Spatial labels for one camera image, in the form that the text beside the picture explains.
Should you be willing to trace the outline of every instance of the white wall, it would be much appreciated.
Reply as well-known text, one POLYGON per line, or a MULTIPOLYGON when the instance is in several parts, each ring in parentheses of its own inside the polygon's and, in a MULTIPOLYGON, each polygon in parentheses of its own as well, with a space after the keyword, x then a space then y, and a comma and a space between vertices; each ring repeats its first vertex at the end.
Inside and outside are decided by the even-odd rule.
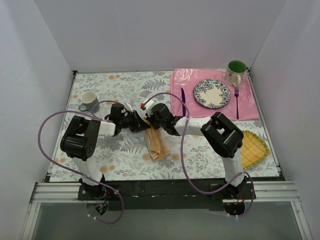
POLYGON ((320 1, 286 1, 253 66, 280 166, 320 239, 320 1))
POLYGON ((251 66, 285 0, 34 0, 72 70, 251 66))
MULTIPOLYGON (((72 71, 33 0, 0 0, 0 239, 19 239, 35 182, 48 170, 40 124, 66 106, 72 71)), ((62 116, 45 129, 53 153, 62 116)))

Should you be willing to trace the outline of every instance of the mug handle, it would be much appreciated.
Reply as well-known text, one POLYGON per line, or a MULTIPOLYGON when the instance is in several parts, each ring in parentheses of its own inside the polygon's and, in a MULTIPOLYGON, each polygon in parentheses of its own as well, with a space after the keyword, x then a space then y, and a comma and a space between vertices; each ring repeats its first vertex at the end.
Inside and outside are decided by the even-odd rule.
POLYGON ((87 112, 87 111, 88 111, 87 106, 84 105, 83 103, 82 103, 81 105, 79 105, 78 109, 79 109, 79 111, 81 111, 81 112, 87 112))
POLYGON ((240 75, 237 75, 236 77, 238 78, 238 84, 235 85, 235 87, 239 87, 240 84, 241 84, 241 76, 240 76, 240 75))

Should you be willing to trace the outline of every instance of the pink placemat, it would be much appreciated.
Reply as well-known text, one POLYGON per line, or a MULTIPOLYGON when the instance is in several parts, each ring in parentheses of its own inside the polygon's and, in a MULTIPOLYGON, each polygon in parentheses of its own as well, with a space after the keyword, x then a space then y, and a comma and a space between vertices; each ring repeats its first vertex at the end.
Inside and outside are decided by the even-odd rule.
MULTIPOLYGON (((223 73, 224 71, 212 69, 177 68, 170 78, 170 92, 181 98, 181 88, 183 88, 185 104, 190 111, 190 117, 210 117, 215 114, 215 112, 221 112, 230 120, 237 120, 235 87, 226 83, 223 78, 223 73), (229 88, 231 99, 226 106, 210 109, 200 105, 196 101, 194 97, 194 87, 198 82, 206 79, 215 79, 221 81, 229 88)), ((238 121, 259 119, 259 113, 247 73, 243 75, 241 84, 239 86, 238 110, 238 121)), ((181 102, 179 102, 179 100, 173 96, 171 96, 171 112, 174 116, 182 116, 183 114, 181 102)))

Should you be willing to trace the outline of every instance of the green mug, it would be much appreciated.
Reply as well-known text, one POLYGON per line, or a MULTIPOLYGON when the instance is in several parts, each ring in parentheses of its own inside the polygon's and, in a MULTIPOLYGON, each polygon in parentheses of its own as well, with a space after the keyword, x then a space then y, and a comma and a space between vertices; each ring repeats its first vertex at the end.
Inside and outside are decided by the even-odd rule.
POLYGON ((228 84, 238 87, 241 84, 246 69, 247 66, 242 61, 233 60, 229 62, 223 78, 228 84))

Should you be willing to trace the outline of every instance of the blue floral plate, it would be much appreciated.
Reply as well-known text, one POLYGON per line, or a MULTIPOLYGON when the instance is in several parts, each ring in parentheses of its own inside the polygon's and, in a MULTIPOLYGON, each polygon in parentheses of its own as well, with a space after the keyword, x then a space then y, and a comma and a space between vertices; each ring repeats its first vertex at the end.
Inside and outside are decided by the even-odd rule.
POLYGON ((222 108, 231 98, 229 88, 215 79, 198 82, 193 89, 193 95, 198 103, 209 109, 222 108))

